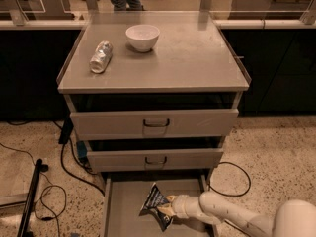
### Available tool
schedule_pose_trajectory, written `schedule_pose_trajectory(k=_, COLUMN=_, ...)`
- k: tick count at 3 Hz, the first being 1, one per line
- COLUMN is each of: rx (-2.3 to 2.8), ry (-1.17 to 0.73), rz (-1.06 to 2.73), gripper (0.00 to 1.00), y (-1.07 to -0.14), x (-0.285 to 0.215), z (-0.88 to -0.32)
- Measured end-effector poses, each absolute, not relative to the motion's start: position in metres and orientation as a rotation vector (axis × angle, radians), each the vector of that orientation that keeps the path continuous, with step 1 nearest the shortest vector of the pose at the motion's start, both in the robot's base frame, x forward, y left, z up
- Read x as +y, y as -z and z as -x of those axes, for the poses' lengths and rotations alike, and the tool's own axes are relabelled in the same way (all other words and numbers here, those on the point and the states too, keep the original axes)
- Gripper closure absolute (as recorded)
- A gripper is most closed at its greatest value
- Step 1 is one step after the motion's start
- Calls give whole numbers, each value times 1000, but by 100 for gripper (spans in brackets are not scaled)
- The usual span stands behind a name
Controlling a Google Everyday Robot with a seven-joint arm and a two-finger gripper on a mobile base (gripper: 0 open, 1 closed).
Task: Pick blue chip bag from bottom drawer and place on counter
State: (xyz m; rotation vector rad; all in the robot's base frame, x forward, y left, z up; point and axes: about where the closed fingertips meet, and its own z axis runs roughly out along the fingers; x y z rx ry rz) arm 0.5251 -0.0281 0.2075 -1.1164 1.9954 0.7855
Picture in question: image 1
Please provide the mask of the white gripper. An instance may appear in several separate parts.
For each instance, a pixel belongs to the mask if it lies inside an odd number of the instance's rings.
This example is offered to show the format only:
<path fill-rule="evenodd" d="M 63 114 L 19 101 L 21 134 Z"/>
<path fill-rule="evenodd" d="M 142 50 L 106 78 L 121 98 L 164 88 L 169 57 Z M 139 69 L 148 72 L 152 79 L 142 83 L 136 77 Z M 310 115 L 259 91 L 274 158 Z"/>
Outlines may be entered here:
<path fill-rule="evenodd" d="M 157 209 L 169 216 L 176 215 L 182 219 L 195 218 L 199 219 L 203 216 L 203 211 L 199 206 L 198 197 L 190 197 L 188 195 L 179 196 L 166 196 L 168 202 L 171 202 L 171 206 L 158 206 Z"/>

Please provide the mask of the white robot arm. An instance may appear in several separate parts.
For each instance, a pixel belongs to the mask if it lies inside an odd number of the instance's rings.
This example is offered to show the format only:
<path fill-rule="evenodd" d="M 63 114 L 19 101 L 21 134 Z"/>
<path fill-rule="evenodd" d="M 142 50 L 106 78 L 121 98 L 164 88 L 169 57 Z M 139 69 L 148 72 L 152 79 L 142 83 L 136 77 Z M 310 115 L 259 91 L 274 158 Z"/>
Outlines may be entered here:
<path fill-rule="evenodd" d="M 228 220 L 251 237 L 316 237 L 316 206 L 303 200 L 286 201 L 273 218 L 229 202 L 213 192 L 199 197 L 168 196 L 158 210 L 182 219 L 219 224 Z"/>

